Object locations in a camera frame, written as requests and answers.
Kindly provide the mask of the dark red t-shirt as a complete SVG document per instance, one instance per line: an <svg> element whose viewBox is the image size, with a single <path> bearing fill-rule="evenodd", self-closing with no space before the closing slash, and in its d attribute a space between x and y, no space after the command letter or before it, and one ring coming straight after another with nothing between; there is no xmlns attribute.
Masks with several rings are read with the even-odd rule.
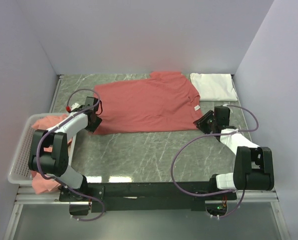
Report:
<svg viewBox="0 0 298 240"><path fill-rule="evenodd" d="M200 95L181 72L156 71L148 79L95 86L102 101L97 135L195 130Z"/></svg>

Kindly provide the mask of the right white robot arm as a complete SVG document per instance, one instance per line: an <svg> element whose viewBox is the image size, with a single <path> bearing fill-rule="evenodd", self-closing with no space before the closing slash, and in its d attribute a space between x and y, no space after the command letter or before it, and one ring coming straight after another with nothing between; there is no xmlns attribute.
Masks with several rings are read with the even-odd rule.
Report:
<svg viewBox="0 0 298 240"><path fill-rule="evenodd" d="M193 122L197 129L214 136L235 155L233 172L212 176L216 188L221 191L271 191L275 184L272 151L243 135L251 132L250 129L243 130L230 125L230 108L237 107L232 104L215 106Z"/></svg>

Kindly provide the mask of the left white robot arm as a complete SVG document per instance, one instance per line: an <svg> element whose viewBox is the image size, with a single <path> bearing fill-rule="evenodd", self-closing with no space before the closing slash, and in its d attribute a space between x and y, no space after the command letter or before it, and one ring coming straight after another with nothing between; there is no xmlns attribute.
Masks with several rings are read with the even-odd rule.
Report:
<svg viewBox="0 0 298 240"><path fill-rule="evenodd" d="M73 108L60 123L47 130L35 130L28 168L44 176L50 175L70 189L86 193L86 177L69 165L67 143L83 129L95 132L102 122L97 114L98 110L102 110L101 104L98 98L88 96L83 105Z"/></svg>

